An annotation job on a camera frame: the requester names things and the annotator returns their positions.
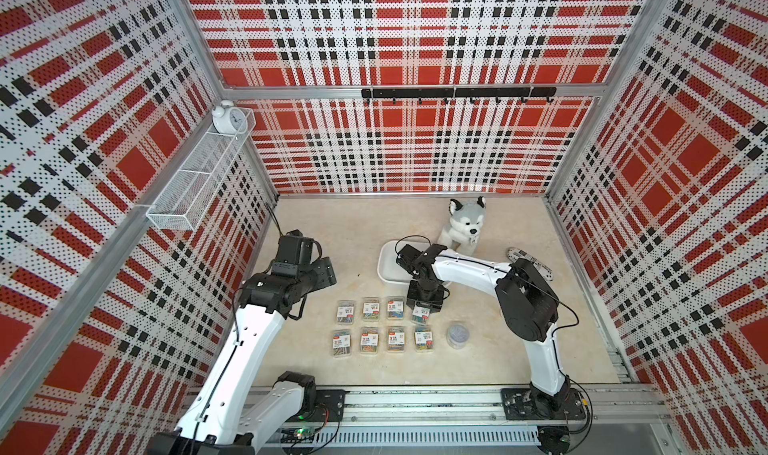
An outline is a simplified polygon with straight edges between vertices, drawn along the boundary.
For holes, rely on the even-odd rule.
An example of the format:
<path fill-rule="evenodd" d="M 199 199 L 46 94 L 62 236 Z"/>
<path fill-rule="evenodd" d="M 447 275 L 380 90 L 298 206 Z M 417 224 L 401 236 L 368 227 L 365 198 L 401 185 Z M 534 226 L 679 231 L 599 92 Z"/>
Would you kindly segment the square paper clip box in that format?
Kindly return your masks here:
<path fill-rule="evenodd" d="M 433 330 L 430 326 L 417 326 L 413 332 L 414 347 L 419 353 L 428 353 L 434 350 Z"/>

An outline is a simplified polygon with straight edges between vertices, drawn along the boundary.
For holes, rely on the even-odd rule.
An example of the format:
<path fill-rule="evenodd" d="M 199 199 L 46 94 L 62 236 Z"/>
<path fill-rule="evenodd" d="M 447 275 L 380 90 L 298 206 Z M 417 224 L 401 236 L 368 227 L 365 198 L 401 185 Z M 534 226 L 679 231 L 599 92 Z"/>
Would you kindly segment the round clear paper clip jar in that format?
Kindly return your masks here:
<path fill-rule="evenodd" d="M 467 345 L 470 339 L 470 331 L 463 323 L 453 323 L 446 331 L 446 339 L 451 348 L 460 350 Z"/>

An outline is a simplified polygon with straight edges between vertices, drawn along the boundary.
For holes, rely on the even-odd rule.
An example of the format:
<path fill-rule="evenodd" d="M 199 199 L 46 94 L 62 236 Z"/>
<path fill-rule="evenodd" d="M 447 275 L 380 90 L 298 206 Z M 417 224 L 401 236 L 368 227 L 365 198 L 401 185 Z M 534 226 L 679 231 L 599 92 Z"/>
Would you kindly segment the white plastic storage box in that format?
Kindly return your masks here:
<path fill-rule="evenodd" d="M 397 251 L 402 249 L 405 245 L 412 245 L 421 252 L 426 250 L 430 246 L 430 243 L 415 240 L 406 240 L 402 242 L 399 242 L 398 240 L 390 240 L 385 243 L 381 248 L 377 265 L 377 274 L 384 283 L 391 286 L 407 287 L 412 280 L 412 276 L 396 263 Z"/>

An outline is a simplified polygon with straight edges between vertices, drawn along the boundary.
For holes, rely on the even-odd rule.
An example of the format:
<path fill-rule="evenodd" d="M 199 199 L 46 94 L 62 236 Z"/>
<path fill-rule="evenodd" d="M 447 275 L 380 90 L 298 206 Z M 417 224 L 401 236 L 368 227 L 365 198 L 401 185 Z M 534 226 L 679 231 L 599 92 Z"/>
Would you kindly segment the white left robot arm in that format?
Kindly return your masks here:
<path fill-rule="evenodd" d="M 232 330 L 199 394 L 175 429 L 151 438 L 148 453 L 256 454 L 290 418 L 313 414 L 314 377 L 291 371 L 253 407 L 244 405 L 285 322 L 301 318 L 309 294 L 335 283 L 316 240 L 299 230 L 281 235 L 268 269 L 243 283 Z"/>

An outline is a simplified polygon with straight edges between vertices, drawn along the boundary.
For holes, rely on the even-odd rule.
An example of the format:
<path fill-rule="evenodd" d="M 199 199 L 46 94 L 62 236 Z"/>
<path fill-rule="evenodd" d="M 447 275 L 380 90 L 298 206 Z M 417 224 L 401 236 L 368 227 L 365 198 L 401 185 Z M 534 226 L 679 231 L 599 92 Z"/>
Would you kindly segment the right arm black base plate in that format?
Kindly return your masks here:
<path fill-rule="evenodd" d="M 501 390 L 501 403 L 509 421 L 586 421 L 588 418 L 582 393 L 573 388 L 556 396 L 535 387 L 504 388 Z"/>

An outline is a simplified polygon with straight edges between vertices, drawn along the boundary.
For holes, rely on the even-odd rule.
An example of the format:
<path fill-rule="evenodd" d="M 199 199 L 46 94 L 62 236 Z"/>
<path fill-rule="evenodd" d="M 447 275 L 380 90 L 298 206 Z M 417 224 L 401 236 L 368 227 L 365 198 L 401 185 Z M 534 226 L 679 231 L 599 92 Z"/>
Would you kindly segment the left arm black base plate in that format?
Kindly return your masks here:
<path fill-rule="evenodd" d="M 313 404 L 297 416 L 300 422 L 339 422 L 343 419 L 347 391 L 343 389 L 318 389 Z"/>

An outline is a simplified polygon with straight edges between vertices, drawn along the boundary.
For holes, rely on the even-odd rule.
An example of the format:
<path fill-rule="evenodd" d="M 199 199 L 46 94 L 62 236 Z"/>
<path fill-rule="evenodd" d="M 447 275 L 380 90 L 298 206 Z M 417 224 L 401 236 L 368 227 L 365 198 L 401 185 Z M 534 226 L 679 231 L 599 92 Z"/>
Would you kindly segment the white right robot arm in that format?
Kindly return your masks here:
<path fill-rule="evenodd" d="M 562 407 L 571 384 L 557 354 L 560 300 L 532 262 L 493 263 L 439 244 L 424 250 L 406 244 L 395 254 L 396 264 L 411 276 L 406 304 L 412 309 L 440 311 L 448 283 L 495 297 L 507 327 L 525 342 L 531 398 L 553 411 Z"/>

